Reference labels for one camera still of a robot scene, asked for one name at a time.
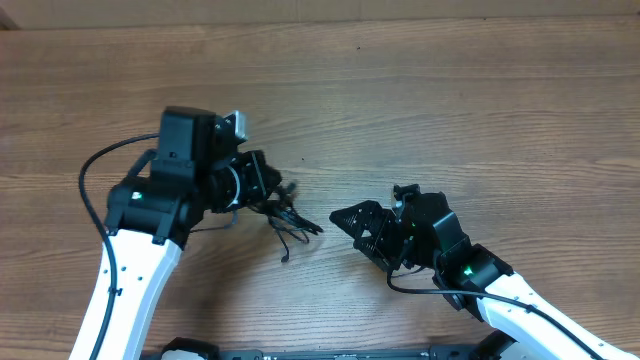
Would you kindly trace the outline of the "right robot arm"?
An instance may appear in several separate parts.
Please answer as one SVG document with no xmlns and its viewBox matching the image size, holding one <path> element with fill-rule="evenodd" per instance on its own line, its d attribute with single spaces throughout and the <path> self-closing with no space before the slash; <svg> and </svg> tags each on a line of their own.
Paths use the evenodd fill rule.
<svg viewBox="0 0 640 360">
<path fill-rule="evenodd" d="M 433 270 L 431 292 L 493 328 L 472 359 L 629 359 L 540 296 L 511 265 L 471 242 L 443 193 L 411 185 L 385 209 L 364 201 L 329 219 L 391 279 L 401 267 Z"/>
</svg>

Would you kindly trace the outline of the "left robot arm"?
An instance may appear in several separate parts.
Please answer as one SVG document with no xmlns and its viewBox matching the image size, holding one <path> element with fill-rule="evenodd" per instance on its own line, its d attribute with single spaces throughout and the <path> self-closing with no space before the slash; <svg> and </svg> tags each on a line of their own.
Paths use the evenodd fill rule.
<svg viewBox="0 0 640 360">
<path fill-rule="evenodd" d="M 247 120 L 233 111 L 168 107 L 145 151 L 114 186 L 96 285 L 73 359 L 140 357 L 161 293 L 205 212 L 236 213 L 269 198 L 281 177 L 259 150 L 241 153 Z"/>
</svg>

